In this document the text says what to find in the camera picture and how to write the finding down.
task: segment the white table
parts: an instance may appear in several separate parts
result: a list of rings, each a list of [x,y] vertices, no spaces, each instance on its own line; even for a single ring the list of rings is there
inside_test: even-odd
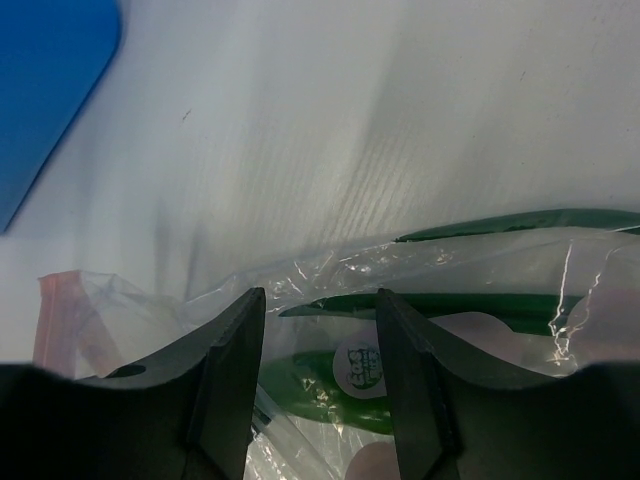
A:
[[[0,361],[37,278],[185,299],[348,239],[640,210],[640,4],[131,0],[120,51],[0,237]]]

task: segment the blue cutting board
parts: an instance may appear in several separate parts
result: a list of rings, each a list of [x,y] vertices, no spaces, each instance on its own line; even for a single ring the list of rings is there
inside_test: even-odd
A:
[[[119,38],[114,0],[0,0],[0,232]]]

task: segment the blue plastic board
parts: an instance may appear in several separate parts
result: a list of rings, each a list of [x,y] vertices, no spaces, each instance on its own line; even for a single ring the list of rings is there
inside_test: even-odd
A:
[[[0,232],[119,37],[114,0],[0,0]]]

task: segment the transparent plastic packaging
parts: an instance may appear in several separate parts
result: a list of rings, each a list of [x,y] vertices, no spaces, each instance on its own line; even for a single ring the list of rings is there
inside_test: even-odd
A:
[[[364,446],[392,441],[377,343],[367,333],[369,295],[380,287],[469,343],[547,375],[640,359],[640,237],[630,233],[563,227],[371,241],[233,275],[182,305],[112,276],[80,278],[88,301],[76,302],[84,308],[76,317],[99,312],[124,363],[214,318],[248,288],[265,289],[245,474],[255,480],[341,479]],[[76,376],[105,374],[87,351],[85,338]]]

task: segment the long green object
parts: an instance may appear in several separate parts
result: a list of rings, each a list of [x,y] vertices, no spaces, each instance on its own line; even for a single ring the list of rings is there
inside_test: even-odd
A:
[[[387,397],[347,395],[333,375],[334,353],[304,352],[268,362],[260,368],[260,386],[292,415],[391,435]]]
[[[552,227],[598,228],[640,234],[640,213],[605,209],[562,209],[485,218],[403,235],[396,242],[422,242],[450,237],[517,232]]]
[[[549,322],[562,325],[581,300],[577,296],[536,294],[405,293],[400,295],[427,318],[482,312],[501,320],[517,333],[552,334]],[[281,317],[341,316],[375,319],[376,295],[363,293],[321,298],[285,310]]]

